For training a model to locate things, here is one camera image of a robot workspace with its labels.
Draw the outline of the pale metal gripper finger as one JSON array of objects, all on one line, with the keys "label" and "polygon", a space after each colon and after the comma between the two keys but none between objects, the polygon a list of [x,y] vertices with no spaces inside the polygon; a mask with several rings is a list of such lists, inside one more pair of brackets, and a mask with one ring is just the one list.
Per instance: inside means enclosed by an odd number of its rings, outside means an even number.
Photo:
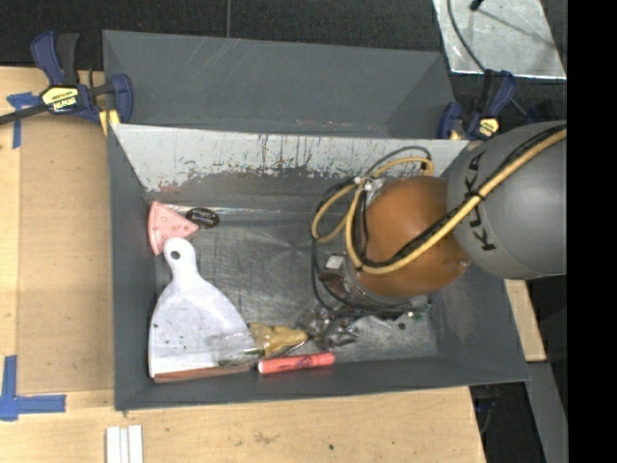
[{"label": "pale metal gripper finger", "polygon": [[308,313],[308,331],[325,332],[334,320],[336,320],[336,315],[333,311],[316,307]]},{"label": "pale metal gripper finger", "polygon": [[329,327],[323,336],[326,348],[337,348],[357,342],[361,337],[361,330],[353,324],[339,324]]}]

